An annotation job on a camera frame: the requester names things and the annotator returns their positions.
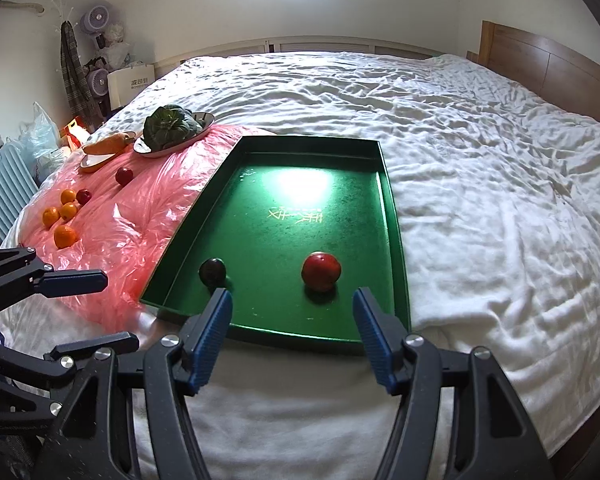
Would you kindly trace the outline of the large mandarin orange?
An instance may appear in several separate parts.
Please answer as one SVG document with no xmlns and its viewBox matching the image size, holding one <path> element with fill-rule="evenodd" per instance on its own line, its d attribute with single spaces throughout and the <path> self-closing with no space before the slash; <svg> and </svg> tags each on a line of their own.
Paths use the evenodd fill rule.
<svg viewBox="0 0 600 480">
<path fill-rule="evenodd" d="M 71 226 L 66 226 L 63 224 L 62 226 L 58 226 L 56 229 L 54 229 L 53 239 L 55 246 L 58 249 L 64 249 L 76 244 L 80 237 L 75 229 L 73 229 Z"/>
</svg>

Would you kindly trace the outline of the small orange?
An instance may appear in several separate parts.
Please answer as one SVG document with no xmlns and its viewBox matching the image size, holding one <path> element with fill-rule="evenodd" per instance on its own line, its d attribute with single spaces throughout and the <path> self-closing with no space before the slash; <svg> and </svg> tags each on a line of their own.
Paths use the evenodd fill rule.
<svg viewBox="0 0 600 480">
<path fill-rule="evenodd" d="M 76 203 L 65 203 L 59 208 L 59 217 L 63 222 L 71 221 L 79 212 Z"/>
<path fill-rule="evenodd" d="M 60 193 L 60 201 L 63 205 L 74 203 L 76 201 L 76 192 L 73 190 L 63 190 Z"/>
</svg>

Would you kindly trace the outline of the light blue ribbed case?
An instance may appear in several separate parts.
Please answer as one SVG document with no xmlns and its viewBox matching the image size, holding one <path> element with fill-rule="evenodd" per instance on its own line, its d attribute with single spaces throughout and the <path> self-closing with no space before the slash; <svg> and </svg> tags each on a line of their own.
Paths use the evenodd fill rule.
<svg viewBox="0 0 600 480">
<path fill-rule="evenodd" d="M 13 143 L 0 148 L 0 244 L 38 186 Z"/>
</svg>

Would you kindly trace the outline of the dark plum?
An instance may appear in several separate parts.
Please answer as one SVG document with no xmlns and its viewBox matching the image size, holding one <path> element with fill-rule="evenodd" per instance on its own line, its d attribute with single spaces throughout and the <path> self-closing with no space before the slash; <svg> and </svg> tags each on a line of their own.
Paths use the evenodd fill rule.
<svg viewBox="0 0 600 480">
<path fill-rule="evenodd" d="M 208 289 L 221 288 L 225 285 L 227 277 L 226 265 L 220 258 L 209 258 L 201 263 L 198 276 Z"/>
</svg>

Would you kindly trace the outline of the pink plastic sheet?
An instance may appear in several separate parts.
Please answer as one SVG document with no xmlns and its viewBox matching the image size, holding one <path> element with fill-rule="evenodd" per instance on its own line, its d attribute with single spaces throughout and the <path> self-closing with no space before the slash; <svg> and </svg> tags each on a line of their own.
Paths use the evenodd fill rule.
<svg viewBox="0 0 600 480">
<path fill-rule="evenodd" d="M 43 261 L 60 270 L 105 271 L 108 286 L 103 292 L 68 297 L 63 303 L 108 332 L 125 330 L 140 313 L 140 294 L 190 206 L 233 146 L 244 136 L 260 132 L 253 127 L 213 126 L 184 150 L 145 158 L 128 148 L 92 174 L 79 172 L 82 157 L 74 154 L 23 209 L 7 241 L 35 248 Z M 134 172 L 128 185 L 114 180 L 120 167 Z M 79 212 L 71 221 L 59 219 L 45 229 L 43 211 L 62 206 L 63 190 L 81 188 L 92 193 L 91 200 L 84 206 L 75 201 Z M 58 249 L 53 232 L 63 224 L 75 229 L 80 239 Z"/>
</svg>

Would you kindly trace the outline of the clear plastic bag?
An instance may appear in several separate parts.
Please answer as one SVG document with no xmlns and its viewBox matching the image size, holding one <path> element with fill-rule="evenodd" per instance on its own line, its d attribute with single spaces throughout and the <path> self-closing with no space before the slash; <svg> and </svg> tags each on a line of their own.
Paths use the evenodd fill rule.
<svg viewBox="0 0 600 480">
<path fill-rule="evenodd" d="M 38 102 L 32 104 L 32 110 L 32 122 L 19 125 L 19 144 L 23 161 L 35 174 L 42 161 L 57 152 L 60 136 L 56 124 Z"/>
</svg>

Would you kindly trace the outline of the orange rimmed plate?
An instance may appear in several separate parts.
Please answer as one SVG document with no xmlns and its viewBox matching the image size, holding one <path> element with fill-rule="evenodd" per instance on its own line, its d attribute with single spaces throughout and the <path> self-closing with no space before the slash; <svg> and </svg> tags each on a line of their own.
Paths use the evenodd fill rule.
<svg viewBox="0 0 600 480">
<path fill-rule="evenodd" d="M 120 153 L 110 153 L 103 155 L 85 154 L 80 162 L 79 172 L 81 174 L 92 174 L 117 158 Z"/>
</svg>

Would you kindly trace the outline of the orange carrot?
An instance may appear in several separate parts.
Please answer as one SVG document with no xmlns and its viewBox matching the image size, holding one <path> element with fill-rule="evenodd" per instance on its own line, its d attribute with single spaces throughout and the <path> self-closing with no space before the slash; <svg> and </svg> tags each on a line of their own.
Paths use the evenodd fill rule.
<svg viewBox="0 0 600 480">
<path fill-rule="evenodd" d="M 124 151 L 135 139 L 136 134 L 133 131 L 111 133 L 106 138 L 85 144 L 83 151 L 85 155 L 117 154 Z"/>
</svg>

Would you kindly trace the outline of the green rectangular tray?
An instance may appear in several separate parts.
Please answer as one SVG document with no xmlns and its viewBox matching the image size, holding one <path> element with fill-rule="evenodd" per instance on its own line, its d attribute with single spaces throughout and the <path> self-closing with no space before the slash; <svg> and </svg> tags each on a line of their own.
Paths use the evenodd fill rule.
<svg viewBox="0 0 600 480">
<path fill-rule="evenodd" d="M 302 281 L 312 252 L 341 264 L 328 292 Z M 240 139 L 176 229 L 140 301 L 172 323 L 200 313 L 211 294 L 198 269 L 209 258 L 226 265 L 235 340 L 357 356 L 352 297 L 361 287 L 385 312 L 410 318 L 398 214 L 375 140 Z"/>
</svg>

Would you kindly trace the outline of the plaid hanging garment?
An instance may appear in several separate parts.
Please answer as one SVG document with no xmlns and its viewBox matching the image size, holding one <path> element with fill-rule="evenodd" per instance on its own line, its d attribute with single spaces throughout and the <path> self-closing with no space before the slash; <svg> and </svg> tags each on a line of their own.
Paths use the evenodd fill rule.
<svg viewBox="0 0 600 480">
<path fill-rule="evenodd" d="M 69 21 L 60 25 L 60 69 L 72 116 L 81 118 L 88 130 L 95 131 L 102 124 L 102 111 L 88 88 L 76 36 Z"/>
</svg>

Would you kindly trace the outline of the white bed duvet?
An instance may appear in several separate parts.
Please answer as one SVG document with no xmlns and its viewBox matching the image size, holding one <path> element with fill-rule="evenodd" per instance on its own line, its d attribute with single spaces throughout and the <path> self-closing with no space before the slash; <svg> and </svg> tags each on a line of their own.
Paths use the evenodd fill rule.
<svg viewBox="0 0 600 480">
<path fill-rule="evenodd" d="M 194 58 L 0 249 L 0 479 L 600 478 L 600 120 L 454 55 Z"/>
</svg>

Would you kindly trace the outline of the lower purple fan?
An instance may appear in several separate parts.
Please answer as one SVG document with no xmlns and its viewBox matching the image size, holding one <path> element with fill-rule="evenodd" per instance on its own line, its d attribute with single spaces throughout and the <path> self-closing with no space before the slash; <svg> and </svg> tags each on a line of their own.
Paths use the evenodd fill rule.
<svg viewBox="0 0 600 480">
<path fill-rule="evenodd" d="M 95 99 L 101 99 L 108 93 L 108 70 L 95 68 L 86 75 L 88 88 Z"/>
</svg>

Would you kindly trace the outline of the white paper bag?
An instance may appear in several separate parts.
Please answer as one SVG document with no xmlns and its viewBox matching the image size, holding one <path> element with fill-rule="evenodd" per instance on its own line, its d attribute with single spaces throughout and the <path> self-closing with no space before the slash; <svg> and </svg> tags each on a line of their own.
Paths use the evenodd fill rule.
<svg viewBox="0 0 600 480">
<path fill-rule="evenodd" d="M 124 107 L 156 80 L 152 64 L 134 64 L 115 70 L 107 76 L 110 107 Z"/>
</svg>

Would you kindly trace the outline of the green leafy vegetable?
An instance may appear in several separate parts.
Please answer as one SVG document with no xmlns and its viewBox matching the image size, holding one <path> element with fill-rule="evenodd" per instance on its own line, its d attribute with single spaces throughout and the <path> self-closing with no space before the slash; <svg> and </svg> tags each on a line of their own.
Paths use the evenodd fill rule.
<svg viewBox="0 0 600 480">
<path fill-rule="evenodd" d="M 144 142 L 151 151 L 173 148 L 202 133 L 202 125 L 188 108 L 169 104 L 159 106 L 145 119 Z"/>
</svg>

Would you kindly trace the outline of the wooden headboard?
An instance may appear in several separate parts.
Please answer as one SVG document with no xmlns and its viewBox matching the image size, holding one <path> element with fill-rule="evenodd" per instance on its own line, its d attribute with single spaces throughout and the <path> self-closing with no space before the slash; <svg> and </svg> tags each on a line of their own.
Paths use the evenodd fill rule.
<svg viewBox="0 0 600 480">
<path fill-rule="evenodd" d="M 566 112 L 600 122 L 600 64 L 557 41 L 484 21 L 479 50 L 466 58 Z"/>
</svg>

